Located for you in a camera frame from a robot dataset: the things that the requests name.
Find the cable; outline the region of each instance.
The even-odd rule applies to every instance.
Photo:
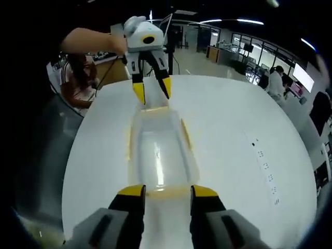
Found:
[[[151,67],[150,72],[148,72],[146,75],[147,75],[147,76],[150,76],[152,71],[153,71],[153,68]]]
[[[106,73],[104,74],[102,80],[99,82],[97,89],[95,90],[94,96],[97,96],[97,90],[100,86],[100,84],[103,82],[103,80],[105,79],[106,75],[108,74],[109,70],[112,68],[112,66],[114,65],[114,63],[116,62],[116,60],[119,58],[119,56],[116,56],[116,58],[114,59],[113,63],[109,66],[109,68],[107,69]]]
[[[173,58],[174,58],[174,60],[176,61],[176,63],[177,63],[177,68],[178,68],[178,74],[180,74],[180,65],[179,65],[179,63],[178,63],[178,61],[176,60],[176,58],[175,58],[175,56],[173,55]]]

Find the round table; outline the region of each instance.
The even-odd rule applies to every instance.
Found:
[[[144,84],[155,83],[144,79]],[[82,121],[63,183],[66,239],[128,186],[129,130],[138,105],[131,81],[118,82],[102,88]],[[197,184],[216,191],[225,207],[245,217],[272,248],[297,243],[315,217],[315,179],[306,148],[277,103],[247,82],[174,75],[169,106],[186,124],[199,169]],[[173,222],[168,238],[176,239],[155,241],[159,248],[190,244],[189,227],[182,238],[176,219],[167,220]],[[150,247],[147,238],[143,234],[141,248]]]

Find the transparent plastic tray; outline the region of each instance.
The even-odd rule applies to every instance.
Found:
[[[168,107],[137,111],[129,146],[130,184],[145,184],[151,194],[190,191],[197,182],[189,135],[176,111]]]

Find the black cable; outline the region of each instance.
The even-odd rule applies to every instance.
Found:
[[[176,60],[176,58],[175,58],[175,56],[173,55],[173,58],[174,58],[174,60],[176,61],[176,63],[177,63],[177,68],[178,68],[178,74],[180,74],[180,65],[179,65],[179,63],[178,63],[178,61]]]
[[[116,60],[119,58],[119,56],[116,56],[116,58],[114,59],[113,63],[109,66],[109,68],[107,69],[106,73],[104,74],[102,80],[99,82],[97,89],[95,90],[94,96],[97,96],[97,90],[100,86],[100,84],[103,82],[103,80],[105,79],[106,75],[108,74],[109,70],[112,68],[112,66],[114,65],[114,63],[116,62]]]
[[[147,76],[150,76],[150,75],[151,75],[151,72],[152,72],[152,70],[153,70],[153,68],[151,67],[151,70],[150,70],[150,72],[148,72],[146,75],[147,75]]]
[[[77,115],[79,115],[79,116],[81,116],[82,118],[84,118],[83,115],[82,115],[81,113],[79,113],[77,110],[75,110],[72,106],[70,106],[70,105],[67,103],[67,101],[66,101],[65,99],[63,99],[62,95],[56,90],[56,88],[54,87],[54,85],[52,84],[51,81],[50,81],[50,84],[51,84],[51,88],[52,88],[52,90],[56,93],[57,96],[59,96],[59,98],[62,100],[62,102],[63,102],[66,106],[68,106],[72,111],[74,111]]]

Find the computer monitor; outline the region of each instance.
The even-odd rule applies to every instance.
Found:
[[[260,66],[261,68],[263,68],[263,69],[265,69],[265,70],[269,70],[270,68],[268,67],[268,66],[266,66],[265,64],[261,64],[261,66]]]
[[[307,89],[308,92],[311,92],[314,81],[309,76],[309,74],[296,63],[293,76]]]
[[[248,51],[249,53],[251,53],[253,51],[253,49],[254,49],[253,45],[247,44],[247,43],[244,44],[243,50]]]

